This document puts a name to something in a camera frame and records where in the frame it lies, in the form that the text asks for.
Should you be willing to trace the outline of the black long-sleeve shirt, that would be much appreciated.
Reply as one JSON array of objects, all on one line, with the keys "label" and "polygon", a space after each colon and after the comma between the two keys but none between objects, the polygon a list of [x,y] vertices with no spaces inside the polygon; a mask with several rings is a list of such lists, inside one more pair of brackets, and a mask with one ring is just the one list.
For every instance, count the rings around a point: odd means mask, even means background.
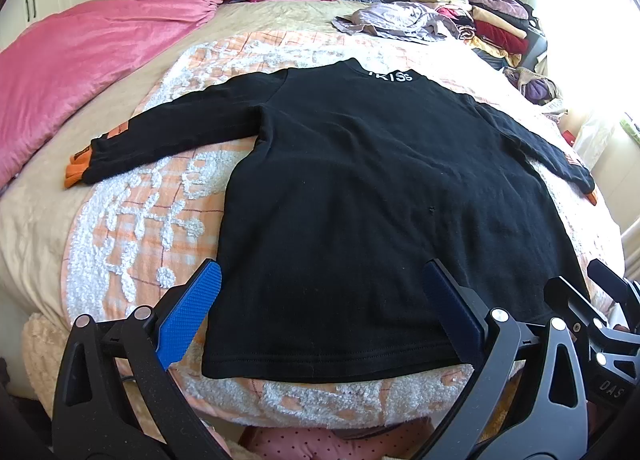
[{"label": "black long-sleeve shirt", "polygon": [[206,378],[352,382],[454,364],[423,289],[434,258],[524,321],[549,318],[549,279],[584,286],[540,171],[584,203],[596,184],[563,150],[414,71],[349,59],[281,83],[224,193]]}]

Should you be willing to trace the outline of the pink velvet blanket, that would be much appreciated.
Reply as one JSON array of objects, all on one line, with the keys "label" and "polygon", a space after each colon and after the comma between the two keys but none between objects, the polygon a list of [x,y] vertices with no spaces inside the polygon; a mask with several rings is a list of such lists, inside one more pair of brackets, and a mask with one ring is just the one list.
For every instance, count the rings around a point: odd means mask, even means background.
[{"label": "pink velvet blanket", "polygon": [[224,0],[94,0],[27,28],[1,53],[1,183],[87,102],[215,16]]}]

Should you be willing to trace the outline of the bag with purple clothes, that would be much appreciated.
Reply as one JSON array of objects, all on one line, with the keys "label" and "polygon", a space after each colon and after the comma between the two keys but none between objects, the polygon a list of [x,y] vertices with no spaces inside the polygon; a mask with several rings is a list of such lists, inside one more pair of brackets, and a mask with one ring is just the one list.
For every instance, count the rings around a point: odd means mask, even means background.
[{"label": "bag with purple clothes", "polygon": [[543,106],[561,97],[558,87],[550,79],[524,67],[506,68],[503,74],[534,105]]}]

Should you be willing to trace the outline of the beige bed sheet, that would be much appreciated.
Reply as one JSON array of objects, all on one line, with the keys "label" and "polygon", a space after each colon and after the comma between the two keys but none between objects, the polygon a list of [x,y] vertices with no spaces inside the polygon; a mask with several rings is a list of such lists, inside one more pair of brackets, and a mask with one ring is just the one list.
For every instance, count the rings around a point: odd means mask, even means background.
[{"label": "beige bed sheet", "polygon": [[215,255],[224,193],[254,148],[260,106],[291,69],[353,59],[416,70],[482,97],[469,46],[345,34],[354,3],[224,6],[212,21],[107,87],[21,170],[1,199],[1,287],[57,324],[155,302]]}]

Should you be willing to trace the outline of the pile of folded clothes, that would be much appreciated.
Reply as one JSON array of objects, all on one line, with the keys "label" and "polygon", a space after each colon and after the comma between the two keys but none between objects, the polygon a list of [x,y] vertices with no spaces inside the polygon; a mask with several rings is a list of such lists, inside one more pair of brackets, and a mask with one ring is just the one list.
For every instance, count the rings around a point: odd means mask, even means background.
[{"label": "pile of folded clothes", "polygon": [[548,42],[533,7],[521,0],[411,1],[451,19],[459,38],[498,70],[533,70],[547,50]]}]

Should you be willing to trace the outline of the crumpled lilac garment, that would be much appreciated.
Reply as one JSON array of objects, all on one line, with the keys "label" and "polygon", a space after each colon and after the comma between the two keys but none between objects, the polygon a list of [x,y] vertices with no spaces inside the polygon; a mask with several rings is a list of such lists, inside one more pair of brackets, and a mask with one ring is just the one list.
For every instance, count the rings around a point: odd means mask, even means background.
[{"label": "crumpled lilac garment", "polygon": [[331,24],[349,35],[365,33],[416,44],[460,38],[451,19],[417,2],[374,3],[348,16],[335,17]]}]

